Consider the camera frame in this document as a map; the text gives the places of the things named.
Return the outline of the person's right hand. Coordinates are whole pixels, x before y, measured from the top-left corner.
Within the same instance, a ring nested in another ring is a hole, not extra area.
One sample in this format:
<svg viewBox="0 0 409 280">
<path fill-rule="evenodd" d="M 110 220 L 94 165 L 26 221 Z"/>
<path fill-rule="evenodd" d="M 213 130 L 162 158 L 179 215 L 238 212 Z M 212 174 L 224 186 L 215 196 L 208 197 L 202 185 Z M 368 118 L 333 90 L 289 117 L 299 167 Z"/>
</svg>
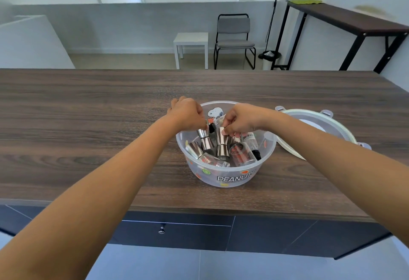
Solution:
<svg viewBox="0 0 409 280">
<path fill-rule="evenodd" d="M 227 113 L 234 113 L 238 116 L 236 124 L 241 134 L 244 134 L 260 129 L 267 130 L 273 111 L 246 103 L 238 103 Z"/>
</svg>

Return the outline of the person's left hand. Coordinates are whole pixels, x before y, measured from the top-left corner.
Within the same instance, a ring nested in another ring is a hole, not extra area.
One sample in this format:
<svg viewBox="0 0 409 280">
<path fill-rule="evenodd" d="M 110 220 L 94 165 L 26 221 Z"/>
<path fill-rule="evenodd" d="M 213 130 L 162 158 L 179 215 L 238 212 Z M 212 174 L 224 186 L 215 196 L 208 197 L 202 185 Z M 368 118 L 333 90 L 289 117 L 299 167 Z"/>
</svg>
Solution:
<svg viewBox="0 0 409 280">
<path fill-rule="evenodd" d="M 182 96 L 171 101 L 166 117 L 174 125 L 177 132 L 196 131 L 193 129 L 193 113 L 196 107 L 202 107 L 194 99 Z"/>
</svg>

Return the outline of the steel double jigger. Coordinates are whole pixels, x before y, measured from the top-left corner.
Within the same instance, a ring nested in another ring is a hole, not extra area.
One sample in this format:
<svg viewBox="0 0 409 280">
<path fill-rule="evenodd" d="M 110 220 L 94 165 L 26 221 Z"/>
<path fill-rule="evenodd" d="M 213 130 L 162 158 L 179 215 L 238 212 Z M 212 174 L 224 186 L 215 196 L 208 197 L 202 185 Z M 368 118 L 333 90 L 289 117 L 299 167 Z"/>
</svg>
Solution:
<svg viewBox="0 0 409 280">
<path fill-rule="evenodd" d="M 209 129 L 198 129 L 197 134 L 200 138 L 200 144 L 203 151 L 209 151 L 214 148 L 214 144 L 209 135 Z"/>
<path fill-rule="evenodd" d="M 217 157 L 221 160 L 227 161 L 230 158 L 229 144 L 230 136 L 223 134 L 224 127 L 216 128 L 216 140 L 217 140 Z"/>
<path fill-rule="evenodd" d="M 196 141 L 188 143 L 185 150 L 195 159 L 199 159 L 204 155 L 201 146 Z"/>
</svg>

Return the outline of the person's left forearm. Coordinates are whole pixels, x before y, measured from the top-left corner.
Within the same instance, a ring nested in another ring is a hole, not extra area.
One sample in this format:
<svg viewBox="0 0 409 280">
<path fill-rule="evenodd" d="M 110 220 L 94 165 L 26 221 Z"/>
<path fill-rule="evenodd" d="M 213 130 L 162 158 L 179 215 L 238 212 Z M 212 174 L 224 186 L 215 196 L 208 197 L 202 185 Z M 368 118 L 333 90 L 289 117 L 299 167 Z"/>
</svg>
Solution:
<svg viewBox="0 0 409 280">
<path fill-rule="evenodd" d="M 182 121 L 166 115 L 0 250 L 0 280 L 85 280 Z"/>
</svg>

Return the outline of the person's right forearm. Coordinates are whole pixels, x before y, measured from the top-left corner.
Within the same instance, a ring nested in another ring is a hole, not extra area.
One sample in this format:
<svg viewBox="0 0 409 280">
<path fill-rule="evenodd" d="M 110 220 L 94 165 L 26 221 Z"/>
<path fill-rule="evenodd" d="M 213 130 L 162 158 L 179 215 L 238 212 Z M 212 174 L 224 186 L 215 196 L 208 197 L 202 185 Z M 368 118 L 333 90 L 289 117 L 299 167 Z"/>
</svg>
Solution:
<svg viewBox="0 0 409 280">
<path fill-rule="evenodd" d="M 409 248 L 408 166 L 282 112 L 268 110 L 263 126 Z"/>
</svg>

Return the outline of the clear bottle black cap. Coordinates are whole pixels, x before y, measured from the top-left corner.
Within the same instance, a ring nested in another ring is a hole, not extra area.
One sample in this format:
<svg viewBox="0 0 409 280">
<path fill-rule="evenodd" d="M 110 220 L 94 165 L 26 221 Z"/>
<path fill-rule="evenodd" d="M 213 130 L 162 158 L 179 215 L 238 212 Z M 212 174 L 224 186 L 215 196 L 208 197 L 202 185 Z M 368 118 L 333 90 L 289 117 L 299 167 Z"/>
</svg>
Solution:
<svg viewBox="0 0 409 280">
<path fill-rule="evenodd" d="M 253 132 L 249 132 L 246 134 L 242 134 L 242 141 L 248 145 L 250 150 L 252 151 L 255 158 L 259 161 L 261 160 L 261 154 L 258 149 L 258 142 L 256 140 L 256 136 Z"/>
</svg>

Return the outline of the shot glass red print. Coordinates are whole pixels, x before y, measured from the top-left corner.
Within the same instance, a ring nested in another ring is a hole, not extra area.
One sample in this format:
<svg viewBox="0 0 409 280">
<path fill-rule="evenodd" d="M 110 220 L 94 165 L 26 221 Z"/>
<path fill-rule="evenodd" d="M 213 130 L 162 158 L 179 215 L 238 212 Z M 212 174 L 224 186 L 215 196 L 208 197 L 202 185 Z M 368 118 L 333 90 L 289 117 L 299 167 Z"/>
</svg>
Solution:
<svg viewBox="0 0 409 280">
<path fill-rule="evenodd" d="M 233 144 L 229 149 L 229 154 L 236 167 L 243 167 L 258 161 L 245 142 Z"/>
</svg>

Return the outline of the clear shot glass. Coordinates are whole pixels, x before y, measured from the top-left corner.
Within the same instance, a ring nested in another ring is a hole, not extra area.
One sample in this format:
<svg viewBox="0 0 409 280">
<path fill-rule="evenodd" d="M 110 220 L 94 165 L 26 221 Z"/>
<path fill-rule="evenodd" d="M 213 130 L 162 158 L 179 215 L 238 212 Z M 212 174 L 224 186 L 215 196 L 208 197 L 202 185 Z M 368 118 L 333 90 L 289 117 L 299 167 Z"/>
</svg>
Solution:
<svg viewBox="0 0 409 280">
<path fill-rule="evenodd" d="M 226 161 L 223 161 L 209 153 L 204 153 L 200 157 L 197 158 L 197 160 L 201 161 L 202 163 L 216 166 L 219 168 L 229 168 L 230 164 Z"/>
</svg>

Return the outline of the clear plastic bowl cartoon print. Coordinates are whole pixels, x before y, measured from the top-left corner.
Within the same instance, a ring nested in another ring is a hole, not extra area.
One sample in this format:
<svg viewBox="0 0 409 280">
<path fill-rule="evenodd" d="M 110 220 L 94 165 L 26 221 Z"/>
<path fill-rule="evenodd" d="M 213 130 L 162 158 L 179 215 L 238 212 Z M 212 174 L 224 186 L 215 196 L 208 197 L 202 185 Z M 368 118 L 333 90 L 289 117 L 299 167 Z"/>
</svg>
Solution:
<svg viewBox="0 0 409 280">
<path fill-rule="evenodd" d="M 201 104 L 203 112 L 207 117 L 209 136 L 214 144 L 214 148 L 212 150 L 206 152 L 203 151 L 204 153 L 209 153 L 217 157 L 216 128 L 222 127 L 223 116 L 236 104 L 237 102 L 233 101 L 212 101 Z M 229 168 L 219 168 L 208 165 L 193 158 L 185 150 L 185 146 L 193 141 L 196 141 L 201 146 L 200 138 L 196 131 L 182 131 L 176 135 L 176 140 L 179 148 L 185 155 L 190 170 L 197 176 L 197 178 L 212 186 L 232 188 L 243 185 L 252 179 L 261 168 L 262 164 L 266 162 L 266 160 L 273 154 L 276 147 L 277 136 L 273 133 L 263 130 L 253 131 L 253 133 L 255 134 L 258 142 L 261 160 L 243 167 L 236 167 L 231 158 L 226 161 L 230 164 Z M 231 137 L 229 149 L 233 144 L 240 142 L 242 142 L 241 136 L 240 138 L 236 136 Z"/>
</svg>

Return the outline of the black stand round base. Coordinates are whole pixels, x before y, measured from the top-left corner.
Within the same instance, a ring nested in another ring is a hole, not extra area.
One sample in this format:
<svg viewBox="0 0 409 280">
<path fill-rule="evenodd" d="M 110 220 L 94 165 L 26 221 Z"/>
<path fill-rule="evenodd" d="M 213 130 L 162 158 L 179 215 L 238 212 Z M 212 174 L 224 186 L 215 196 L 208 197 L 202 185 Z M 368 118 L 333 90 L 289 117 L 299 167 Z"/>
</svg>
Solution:
<svg viewBox="0 0 409 280">
<path fill-rule="evenodd" d="M 272 11 L 272 15 L 271 15 L 270 23 L 269 23 L 269 28 L 268 28 L 266 38 L 265 38 L 265 50 L 258 55 L 259 59 L 262 59 L 265 61 L 271 61 L 271 62 L 275 60 L 275 57 L 278 55 L 278 52 L 268 50 L 269 37 L 271 34 L 271 30 L 272 30 L 272 24 L 273 24 L 274 15 L 275 15 L 276 8 L 277 8 L 277 2 L 278 0 L 274 0 L 274 3 L 273 3 L 273 11 Z"/>
</svg>

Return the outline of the white side table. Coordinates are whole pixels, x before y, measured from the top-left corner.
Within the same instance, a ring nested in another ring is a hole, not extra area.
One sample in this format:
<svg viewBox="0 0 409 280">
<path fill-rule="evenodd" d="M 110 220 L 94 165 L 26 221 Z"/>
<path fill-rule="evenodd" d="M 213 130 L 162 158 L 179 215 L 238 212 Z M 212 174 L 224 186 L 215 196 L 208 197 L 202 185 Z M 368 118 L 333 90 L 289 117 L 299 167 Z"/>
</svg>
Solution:
<svg viewBox="0 0 409 280">
<path fill-rule="evenodd" d="M 179 59 L 183 59 L 183 46 L 203 46 L 205 69 L 209 69 L 208 33 L 178 33 L 173 41 L 176 69 L 180 69 Z"/>
</svg>

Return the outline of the round clear lid white rim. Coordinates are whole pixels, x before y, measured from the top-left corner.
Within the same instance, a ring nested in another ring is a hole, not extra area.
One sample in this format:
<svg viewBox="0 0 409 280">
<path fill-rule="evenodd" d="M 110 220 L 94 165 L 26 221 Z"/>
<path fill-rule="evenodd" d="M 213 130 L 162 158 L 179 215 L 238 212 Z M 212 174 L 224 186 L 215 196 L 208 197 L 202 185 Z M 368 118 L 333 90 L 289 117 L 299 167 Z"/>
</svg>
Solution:
<svg viewBox="0 0 409 280">
<path fill-rule="evenodd" d="M 332 134 L 342 140 L 360 145 L 369 150 L 372 149 L 367 143 L 357 142 L 354 135 L 344 125 L 333 119 L 334 114 L 330 110 L 315 112 L 306 109 L 286 109 L 283 106 L 276 106 L 275 110 L 298 119 L 323 132 Z"/>
</svg>

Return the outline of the dark cabinet under counter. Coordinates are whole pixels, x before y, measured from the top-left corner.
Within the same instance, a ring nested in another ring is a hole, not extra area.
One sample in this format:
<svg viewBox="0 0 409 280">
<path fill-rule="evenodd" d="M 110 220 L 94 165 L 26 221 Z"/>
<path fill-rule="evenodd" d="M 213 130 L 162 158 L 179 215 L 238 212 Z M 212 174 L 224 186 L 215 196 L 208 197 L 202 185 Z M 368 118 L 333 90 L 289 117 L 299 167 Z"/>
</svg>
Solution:
<svg viewBox="0 0 409 280">
<path fill-rule="evenodd" d="M 364 213 L 131 206 L 108 243 L 339 260 L 391 236 Z"/>
</svg>

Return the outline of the dark high table black legs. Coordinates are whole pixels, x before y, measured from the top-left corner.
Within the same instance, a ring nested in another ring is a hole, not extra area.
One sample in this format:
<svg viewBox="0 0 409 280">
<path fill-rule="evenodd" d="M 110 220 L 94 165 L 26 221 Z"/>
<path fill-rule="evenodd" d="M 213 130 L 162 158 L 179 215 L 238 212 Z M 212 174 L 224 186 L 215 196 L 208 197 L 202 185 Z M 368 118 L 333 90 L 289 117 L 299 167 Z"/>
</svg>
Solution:
<svg viewBox="0 0 409 280">
<path fill-rule="evenodd" d="M 326 22 L 350 34 L 356 35 L 350 50 L 343 60 L 339 70 L 347 71 L 355 58 L 358 50 L 362 46 L 364 40 L 368 37 L 384 37 L 385 38 L 385 52 L 375 69 L 377 74 L 380 74 L 396 51 L 400 48 L 404 40 L 409 36 L 409 26 L 391 22 L 385 19 L 380 19 L 370 15 L 358 13 L 352 10 L 343 9 L 333 5 L 320 4 L 296 4 L 294 1 L 287 0 L 287 5 L 284 12 L 284 17 L 275 48 L 275 55 L 272 61 L 271 70 L 289 70 L 292 60 L 297 49 L 297 45 L 304 27 L 304 23 L 308 16 L 314 17 L 318 20 Z M 290 56 L 287 64 L 276 65 L 277 54 L 281 44 L 284 33 L 285 24 L 288 18 L 289 9 L 293 8 L 303 13 L 298 32 L 295 37 L 294 44 L 290 51 Z"/>
</svg>

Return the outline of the white low cabinet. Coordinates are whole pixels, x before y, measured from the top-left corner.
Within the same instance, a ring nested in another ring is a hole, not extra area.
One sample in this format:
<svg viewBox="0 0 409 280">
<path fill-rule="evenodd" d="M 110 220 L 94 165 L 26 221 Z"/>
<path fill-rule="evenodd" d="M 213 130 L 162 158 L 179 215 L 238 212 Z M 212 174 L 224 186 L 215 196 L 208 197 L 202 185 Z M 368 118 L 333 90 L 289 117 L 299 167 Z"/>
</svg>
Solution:
<svg viewBox="0 0 409 280">
<path fill-rule="evenodd" d="M 45 15 L 0 24 L 0 69 L 75 69 Z"/>
</svg>

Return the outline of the grey chair black frame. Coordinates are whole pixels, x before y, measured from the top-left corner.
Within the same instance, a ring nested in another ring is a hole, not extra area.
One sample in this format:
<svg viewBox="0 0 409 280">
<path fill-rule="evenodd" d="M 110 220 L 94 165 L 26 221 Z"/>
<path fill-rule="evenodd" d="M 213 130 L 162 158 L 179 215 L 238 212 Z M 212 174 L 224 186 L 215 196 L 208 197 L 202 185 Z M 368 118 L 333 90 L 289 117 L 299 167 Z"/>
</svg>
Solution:
<svg viewBox="0 0 409 280">
<path fill-rule="evenodd" d="M 220 14 L 217 18 L 216 42 L 213 52 L 213 67 L 217 69 L 218 56 L 221 50 L 244 50 L 245 60 L 250 68 L 256 68 L 255 43 L 249 40 L 251 19 L 246 13 Z M 219 34 L 245 35 L 245 39 L 219 39 Z"/>
</svg>

